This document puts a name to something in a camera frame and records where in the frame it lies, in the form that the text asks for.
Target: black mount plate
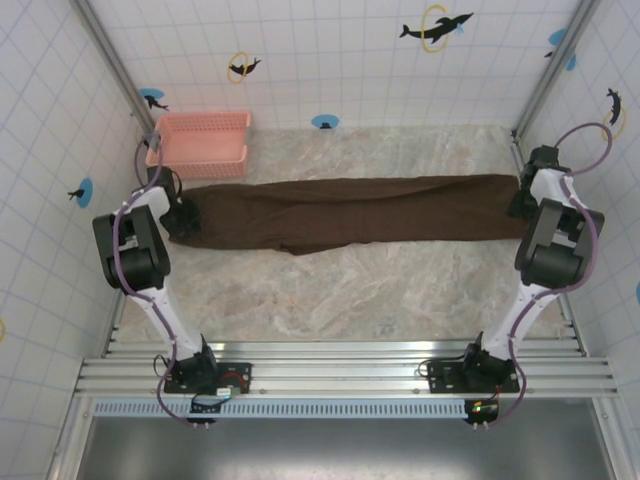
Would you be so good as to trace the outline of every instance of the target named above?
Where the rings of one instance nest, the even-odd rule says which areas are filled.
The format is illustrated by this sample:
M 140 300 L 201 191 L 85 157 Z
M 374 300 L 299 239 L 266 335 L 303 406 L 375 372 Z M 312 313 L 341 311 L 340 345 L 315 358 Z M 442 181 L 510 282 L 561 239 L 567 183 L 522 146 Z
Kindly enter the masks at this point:
M 427 363 L 427 376 L 431 393 L 492 394 L 496 392 L 496 385 L 464 374 L 460 361 L 433 360 Z M 520 385 L 514 369 L 513 374 L 500 385 L 500 393 L 518 393 L 519 391 Z
M 193 393 L 201 395 L 214 395 L 218 388 L 230 387 L 239 389 L 240 393 L 249 393 L 251 388 L 251 364 L 218 362 L 218 380 L 205 391 L 195 391 L 183 388 L 183 385 L 173 380 L 171 377 L 164 384 L 164 393 Z

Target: plastic basket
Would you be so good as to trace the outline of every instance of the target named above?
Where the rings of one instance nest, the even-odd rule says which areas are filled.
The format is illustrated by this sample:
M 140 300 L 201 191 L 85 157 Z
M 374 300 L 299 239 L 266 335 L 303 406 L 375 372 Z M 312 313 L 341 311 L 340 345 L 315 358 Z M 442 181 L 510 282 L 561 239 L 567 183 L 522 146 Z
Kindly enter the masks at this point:
M 172 113 L 156 124 L 162 163 L 183 179 L 241 177 L 247 174 L 249 112 Z M 146 164 L 158 164 L 147 153 Z

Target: yellow ring sticker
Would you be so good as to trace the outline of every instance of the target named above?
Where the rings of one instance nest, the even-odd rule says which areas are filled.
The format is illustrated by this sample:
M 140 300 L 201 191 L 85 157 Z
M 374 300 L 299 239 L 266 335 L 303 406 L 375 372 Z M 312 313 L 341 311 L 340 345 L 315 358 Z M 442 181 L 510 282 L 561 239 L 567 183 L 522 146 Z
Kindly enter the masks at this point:
M 420 28 L 420 41 L 422 42 L 422 48 L 427 53 L 438 53 L 444 47 L 447 46 L 447 42 L 449 41 L 449 34 L 447 34 L 444 37 L 444 43 L 439 48 L 436 48 L 434 50 L 430 49 L 427 46 L 426 42 L 424 41 L 424 24 L 427 21 L 427 15 L 429 15 L 429 13 L 431 13 L 433 10 L 440 10 L 442 13 L 447 13 L 447 10 L 442 5 L 437 5 L 437 4 L 436 5 L 431 5 L 429 8 L 427 8 L 424 11 L 424 15 L 422 16 L 422 25 L 421 25 L 421 28 Z
M 240 80 L 234 80 L 233 78 L 231 78 L 231 72 L 232 72 L 231 66 L 233 65 L 233 62 L 235 62 L 236 58 L 240 56 L 244 57 L 244 70 L 242 72 L 242 77 L 240 77 Z M 231 57 L 231 60 L 229 60 L 229 66 L 227 67 L 227 78 L 231 83 L 235 83 L 236 85 L 238 83 L 242 83 L 242 81 L 244 80 L 244 77 L 247 76 L 248 68 L 249 68 L 249 55 L 247 55 L 247 52 L 238 52 L 233 57 Z
M 622 132 L 624 132 L 624 127 L 627 126 L 627 109 L 624 108 L 622 105 L 620 105 L 620 111 L 622 112 L 622 123 L 620 124 L 620 128 L 618 129 L 618 131 L 613 135 L 614 140 L 617 140 L 617 138 L 622 134 Z M 607 125 L 607 122 L 609 121 L 612 115 L 613 113 L 611 112 L 611 110 L 609 110 L 607 114 L 604 116 L 604 120 L 602 121 L 602 123 Z M 607 136 L 604 134 L 604 130 L 602 130 L 600 133 L 602 134 L 602 139 L 606 142 Z

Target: blue circle sticker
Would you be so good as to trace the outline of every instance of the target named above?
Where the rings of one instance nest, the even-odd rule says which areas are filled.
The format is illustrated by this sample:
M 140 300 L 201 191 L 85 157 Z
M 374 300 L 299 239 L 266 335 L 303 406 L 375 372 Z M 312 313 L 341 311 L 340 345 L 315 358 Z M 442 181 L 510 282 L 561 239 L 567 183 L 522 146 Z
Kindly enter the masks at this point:
M 93 182 L 89 177 L 80 182 L 78 190 L 82 190 L 81 195 L 76 195 L 76 203 L 80 208 L 87 208 L 93 196 Z
M 320 130 L 336 128 L 339 123 L 340 119 L 335 115 L 317 115 L 311 120 L 311 124 Z

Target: brown pants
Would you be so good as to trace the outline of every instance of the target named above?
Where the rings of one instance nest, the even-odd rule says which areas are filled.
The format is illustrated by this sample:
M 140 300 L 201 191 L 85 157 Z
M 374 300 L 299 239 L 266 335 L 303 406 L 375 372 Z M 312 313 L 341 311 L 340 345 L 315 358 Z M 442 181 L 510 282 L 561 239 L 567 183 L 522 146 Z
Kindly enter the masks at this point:
M 305 255 L 350 243 L 522 238 L 525 223 L 506 214 L 517 190 L 507 175 L 213 185 L 184 192 L 201 229 L 171 241 Z

